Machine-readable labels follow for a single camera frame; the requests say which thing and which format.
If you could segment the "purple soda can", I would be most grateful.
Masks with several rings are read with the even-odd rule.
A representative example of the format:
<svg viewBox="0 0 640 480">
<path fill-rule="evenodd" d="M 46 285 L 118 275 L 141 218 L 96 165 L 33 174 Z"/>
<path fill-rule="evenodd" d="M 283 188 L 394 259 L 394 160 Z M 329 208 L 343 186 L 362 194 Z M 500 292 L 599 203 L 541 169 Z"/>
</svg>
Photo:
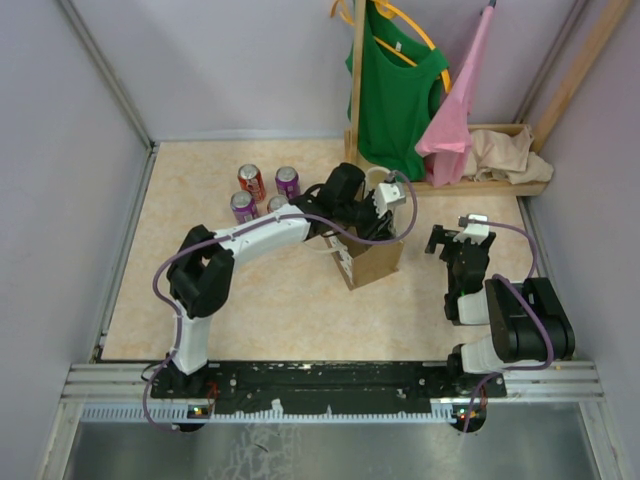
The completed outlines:
<svg viewBox="0 0 640 480">
<path fill-rule="evenodd" d="M 239 225 L 259 217 L 257 204 L 253 196 L 245 190 L 237 191 L 231 196 L 230 208 Z"/>
<path fill-rule="evenodd" d="M 292 199 L 300 195 L 299 175 L 295 168 L 282 166 L 275 174 L 275 185 L 280 195 Z"/>
</svg>

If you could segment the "red soda can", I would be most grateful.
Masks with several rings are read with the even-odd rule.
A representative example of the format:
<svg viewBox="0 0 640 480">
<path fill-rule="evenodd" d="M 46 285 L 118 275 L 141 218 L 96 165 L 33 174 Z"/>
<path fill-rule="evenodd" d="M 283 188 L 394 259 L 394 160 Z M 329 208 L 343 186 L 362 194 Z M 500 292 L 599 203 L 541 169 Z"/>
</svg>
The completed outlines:
<svg viewBox="0 0 640 480">
<path fill-rule="evenodd" d="M 282 208 L 284 205 L 288 204 L 288 199 L 286 196 L 284 195 L 275 195 L 273 197 L 271 197 L 267 203 L 267 212 L 268 213 L 273 213 L 277 210 L 279 210 L 280 208 Z"/>
</svg>

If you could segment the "red cola can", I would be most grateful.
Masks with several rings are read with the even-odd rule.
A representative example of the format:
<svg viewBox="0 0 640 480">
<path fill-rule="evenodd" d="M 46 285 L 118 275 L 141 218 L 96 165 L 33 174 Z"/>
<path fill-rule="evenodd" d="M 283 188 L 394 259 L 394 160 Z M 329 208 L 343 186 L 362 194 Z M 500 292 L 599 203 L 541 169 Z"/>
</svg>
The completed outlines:
<svg viewBox="0 0 640 480">
<path fill-rule="evenodd" d="M 239 167 L 237 178 L 242 190 L 251 194 L 256 203 L 266 198 L 266 188 L 260 169 L 255 164 L 244 164 Z"/>
</svg>

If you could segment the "purple soda can front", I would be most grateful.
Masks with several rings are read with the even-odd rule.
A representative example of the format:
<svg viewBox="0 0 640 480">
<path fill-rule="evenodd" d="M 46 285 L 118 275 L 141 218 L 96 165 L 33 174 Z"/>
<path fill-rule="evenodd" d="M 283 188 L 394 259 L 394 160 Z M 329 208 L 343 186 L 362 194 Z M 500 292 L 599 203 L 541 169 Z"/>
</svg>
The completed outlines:
<svg viewBox="0 0 640 480">
<path fill-rule="evenodd" d="M 237 191 L 231 196 L 230 208 L 239 225 L 259 217 L 257 204 L 253 196 L 245 190 Z"/>
</svg>

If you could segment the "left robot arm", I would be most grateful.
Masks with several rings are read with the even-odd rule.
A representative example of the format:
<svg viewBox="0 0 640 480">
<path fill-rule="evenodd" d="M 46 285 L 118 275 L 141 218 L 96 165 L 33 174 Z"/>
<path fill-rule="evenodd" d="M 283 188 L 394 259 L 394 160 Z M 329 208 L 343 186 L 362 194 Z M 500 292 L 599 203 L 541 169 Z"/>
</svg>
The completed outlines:
<svg viewBox="0 0 640 480">
<path fill-rule="evenodd" d="M 237 227 L 210 231 L 203 225 L 185 237 L 180 256 L 167 269 L 169 295 L 177 308 L 172 383 L 184 395 L 201 394 L 208 384 L 203 368 L 213 314 L 229 297 L 235 271 L 274 250 L 306 242 L 338 228 L 364 245 L 395 237 L 393 211 L 406 202 L 401 183 L 386 179 L 367 189 L 366 174 L 342 163 L 324 183 L 309 187 L 282 207 Z"/>
</svg>

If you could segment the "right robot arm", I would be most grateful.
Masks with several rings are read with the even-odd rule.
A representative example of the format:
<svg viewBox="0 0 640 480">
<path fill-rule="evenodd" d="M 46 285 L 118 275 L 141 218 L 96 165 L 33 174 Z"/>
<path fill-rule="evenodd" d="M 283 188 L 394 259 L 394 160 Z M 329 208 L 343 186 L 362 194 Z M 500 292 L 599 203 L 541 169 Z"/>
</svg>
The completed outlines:
<svg viewBox="0 0 640 480">
<path fill-rule="evenodd" d="M 500 274 L 488 278 L 496 233 L 488 221 L 469 222 L 461 231 L 434 225 L 425 252 L 442 247 L 447 268 L 444 314 L 456 326 L 487 326 L 489 334 L 459 344 L 447 358 L 448 387 L 470 395 L 482 374 L 510 369 L 543 369 L 575 352 L 573 327 L 546 277 L 513 283 Z"/>
</svg>

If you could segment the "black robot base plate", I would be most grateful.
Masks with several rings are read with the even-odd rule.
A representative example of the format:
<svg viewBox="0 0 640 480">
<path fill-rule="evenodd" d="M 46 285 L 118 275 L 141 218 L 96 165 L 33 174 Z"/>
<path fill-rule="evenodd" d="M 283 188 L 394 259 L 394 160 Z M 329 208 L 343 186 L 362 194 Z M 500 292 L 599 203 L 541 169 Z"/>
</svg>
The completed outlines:
<svg viewBox="0 0 640 480">
<path fill-rule="evenodd" d="M 203 399 L 218 414 L 422 414 L 431 402 L 466 398 L 481 374 L 444 362 L 210 361 L 187 375 L 169 364 L 152 382 L 153 399 Z"/>
</svg>

